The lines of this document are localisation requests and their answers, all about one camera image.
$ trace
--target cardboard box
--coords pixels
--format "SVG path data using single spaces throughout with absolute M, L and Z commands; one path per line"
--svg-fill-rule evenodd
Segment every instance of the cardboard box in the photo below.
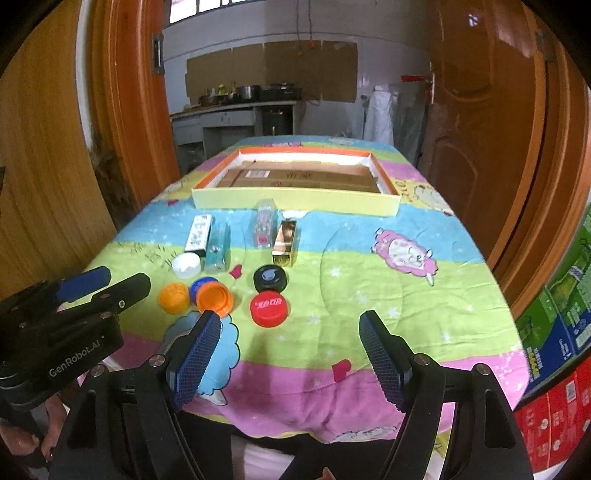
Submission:
M 330 190 L 326 189 L 327 184 L 324 188 L 316 189 L 300 186 L 240 188 L 219 186 L 229 170 L 243 170 L 243 164 L 259 160 L 278 164 L 320 162 L 336 168 L 366 167 L 371 172 L 377 192 Z M 202 209 L 255 209 L 261 200 L 273 199 L 279 210 L 321 210 L 380 217 L 395 216 L 398 213 L 401 198 L 383 166 L 369 151 L 283 145 L 243 147 L 228 154 L 195 185 L 191 192 L 195 206 Z
M 229 170 L 217 187 L 284 187 L 379 193 L 372 176 L 305 170 Z
M 545 288 L 515 321 L 515 326 L 530 369 L 527 395 L 573 358 L 574 347 Z
M 273 263 L 280 267 L 291 267 L 295 262 L 297 223 L 284 220 L 279 226 L 271 255 Z
M 371 171 L 364 165 L 340 165 L 334 163 L 323 163 L 319 161 L 264 161 L 255 160 L 243 162 L 242 169 L 259 170 L 305 170 L 305 171 L 326 171 L 333 173 L 345 173 L 347 175 L 363 175 L 372 177 Z
M 567 460 L 591 423 L 591 359 L 515 412 L 534 473 Z
M 579 354 L 591 345 L 591 210 L 564 260 L 548 283 L 548 291 Z

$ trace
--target cardboard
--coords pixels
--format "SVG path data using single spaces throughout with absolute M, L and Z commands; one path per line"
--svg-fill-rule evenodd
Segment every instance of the cardboard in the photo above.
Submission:
M 195 207 L 201 209 L 255 209 L 258 202 L 273 199 L 279 210 L 319 210 L 351 215 L 395 216 L 399 195 L 282 187 L 195 188 Z
M 574 358 L 574 347 L 561 316 L 546 289 L 535 298 L 515 321 L 528 359 L 528 394 L 549 381 Z
M 376 180 L 371 175 L 260 168 L 229 170 L 218 187 L 302 187 L 379 193 Z
M 591 345 L 591 210 L 562 263 L 548 283 L 548 291 L 564 320 L 575 353 Z
M 223 83 L 227 89 L 232 86 L 232 49 L 218 50 L 187 60 L 185 84 L 191 104 L 196 104 L 208 89 Z
M 357 44 L 334 41 L 280 41 L 226 48 L 187 60 L 185 84 L 191 103 L 223 83 L 295 83 L 305 100 L 354 102 Z
M 275 265 L 291 267 L 294 264 L 296 231 L 297 223 L 293 220 L 284 220 L 279 225 L 277 238 L 271 251 Z
M 270 162 L 255 160 L 252 162 L 243 162 L 241 167 L 258 168 L 260 170 L 307 170 L 307 171 L 326 171 L 335 173 L 346 173 L 348 175 L 366 175 L 372 176 L 369 168 L 364 165 L 338 165 L 319 161 L 282 161 Z
M 266 84 L 295 83 L 298 79 L 298 42 L 265 43 Z
M 297 44 L 297 71 L 294 82 L 302 88 L 304 100 L 322 98 L 322 42 L 300 41 Z
M 322 99 L 354 103 L 358 52 L 354 42 L 322 42 Z
M 232 80 L 238 87 L 264 85 L 267 82 L 265 50 L 262 43 L 232 49 Z
M 591 423 L 591 359 L 515 412 L 534 473 L 567 460 Z
M 230 169 L 239 169 L 244 162 L 251 162 L 259 155 L 271 154 L 270 157 L 292 158 L 297 155 L 310 161 L 318 156 L 326 158 L 326 163 L 338 165 L 330 161 L 331 155 L 349 156 L 350 163 L 363 164 L 369 162 L 371 171 L 376 174 L 375 181 L 380 192 L 371 193 L 347 190 L 329 190 L 326 188 L 297 187 L 218 187 L 218 183 Z M 210 172 L 208 172 L 191 190 L 195 207 L 200 209 L 256 209 L 259 202 L 273 199 L 280 210 L 320 210 L 325 212 L 350 213 L 354 215 L 395 216 L 400 207 L 400 194 L 379 161 L 366 151 L 350 149 L 319 149 L 314 147 L 244 147 L 230 153 Z

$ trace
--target window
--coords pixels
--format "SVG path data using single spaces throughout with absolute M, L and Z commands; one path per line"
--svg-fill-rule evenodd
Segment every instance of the window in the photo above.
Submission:
M 209 12 L 216 8 L 248 1 L 252 0 L 172 0 L 170 7 L 170 23 L 173 24 L 183 18 L 197 15 L 197 12 Z

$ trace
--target red bottle cap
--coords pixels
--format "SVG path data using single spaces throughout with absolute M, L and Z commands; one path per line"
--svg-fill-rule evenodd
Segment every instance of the red bottle cap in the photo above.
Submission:
M 261 327 L 281 325 L 287 318 L 287 300 L 276 291 L 263 291 L 252 299 L 251 315 L 254 322 Z

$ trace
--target bottle cap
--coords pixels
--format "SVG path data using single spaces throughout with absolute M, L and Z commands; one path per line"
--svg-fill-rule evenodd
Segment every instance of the bottle cap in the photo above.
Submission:
M 254 273 L 252 279 L 259 293 L 265 290 L 281 293 L 287 286 L 287 274 L 278 265 L 263 265 Z
M 189 289 L 183 283 L 169 283 L 158 293 L 158 303 L 169 315 L 184 313 L 189 308 Z
M 218 281 L 207 282 L 197 291 L 197 310 L 201 313 L 212 310 L 220 318 L 224 318 L 234 306 L 234 298 L 230 290 Z
M 201 258 L 194 253 L 183 253 L 172 261 L 173 271 L 182 280 L 201 273 Z
M 203 287 L 206 283 L 211 281 L 217 281 L 217 278 L 213 277 L 202 277 L 198 278 L 193 282 L 193 285 L 189 287 L 189 297 L 191 298 L 191 303 L 195 305 L 197 303 L 197 292 L 201 287 Z
M 276 291 L 263 291 L 252 299 L 251 315 L 261 327 L 276 327 L 287 318 L 287 300 Z

